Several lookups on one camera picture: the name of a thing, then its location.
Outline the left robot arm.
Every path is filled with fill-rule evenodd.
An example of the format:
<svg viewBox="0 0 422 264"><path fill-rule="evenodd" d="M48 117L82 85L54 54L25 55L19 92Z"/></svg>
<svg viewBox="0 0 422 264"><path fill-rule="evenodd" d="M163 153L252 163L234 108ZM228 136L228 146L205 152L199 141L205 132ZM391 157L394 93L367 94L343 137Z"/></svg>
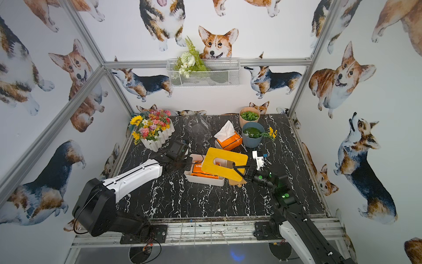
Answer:
<svg viewBox="0 0 422 264"><path fill-rule="evenodd" d="M141 215L121 213L116 205L135 189L192 165L189 146L175 141L162 152L123 174L105 180L91 179L84 186L73 216L91 236L106 232L148 235L149 221Z"/></svg>

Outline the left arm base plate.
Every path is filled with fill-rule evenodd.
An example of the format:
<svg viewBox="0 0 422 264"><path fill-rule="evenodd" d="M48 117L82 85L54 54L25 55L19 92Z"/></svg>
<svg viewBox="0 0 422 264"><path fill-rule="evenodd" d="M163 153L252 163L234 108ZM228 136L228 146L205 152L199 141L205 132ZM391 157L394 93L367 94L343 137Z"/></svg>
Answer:
<svg viewBox="0 0 422 264"><path fill-rule="evenodd" d="M144 226L137 234L123 234L120 244L149 244L166 242L168 225L153 224Z"/></svg>

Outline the yellow bamboo box lid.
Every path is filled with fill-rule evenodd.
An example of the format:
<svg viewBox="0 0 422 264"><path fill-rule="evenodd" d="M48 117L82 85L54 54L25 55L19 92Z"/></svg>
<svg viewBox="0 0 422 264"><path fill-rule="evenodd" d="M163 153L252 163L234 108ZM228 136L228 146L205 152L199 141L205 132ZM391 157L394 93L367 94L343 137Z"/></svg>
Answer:
<svg viewBox="0 0 422 264"><path fill-rule="evenodd" d="M226 179L234 181L242 181L242 177L238 175L233 168L227 168L227 161L232 161L234 166L247 165L248 156L245 154L226 151L218 148L210 147L206 153L202 170Z"/></svg>

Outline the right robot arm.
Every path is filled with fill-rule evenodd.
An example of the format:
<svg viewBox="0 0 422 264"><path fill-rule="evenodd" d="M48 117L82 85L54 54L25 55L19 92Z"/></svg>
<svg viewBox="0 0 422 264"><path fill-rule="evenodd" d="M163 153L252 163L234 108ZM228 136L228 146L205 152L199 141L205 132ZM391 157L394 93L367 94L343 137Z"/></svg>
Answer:
<svg viewBox="0 0 422 264"><path fill-rule="evenodd" d="M244 180L267 188L273 214L269 224L272 232L288 242L305 264L352 264L343 257L322 235L303 205L296 201L289 188L288 176L257 170L257 166L234 166L234 171Z"/></svg>

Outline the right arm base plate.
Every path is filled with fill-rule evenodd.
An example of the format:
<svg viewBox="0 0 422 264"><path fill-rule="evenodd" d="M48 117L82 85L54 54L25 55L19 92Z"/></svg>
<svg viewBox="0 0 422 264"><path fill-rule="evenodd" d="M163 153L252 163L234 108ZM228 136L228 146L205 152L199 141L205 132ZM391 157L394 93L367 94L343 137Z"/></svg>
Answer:
<svg viewBox="0 0 422 264"><path fill-rule="evenodd" d="M282 236L274 221L256 222L254 224L254 237L257 240L281 240Z"/></svg>

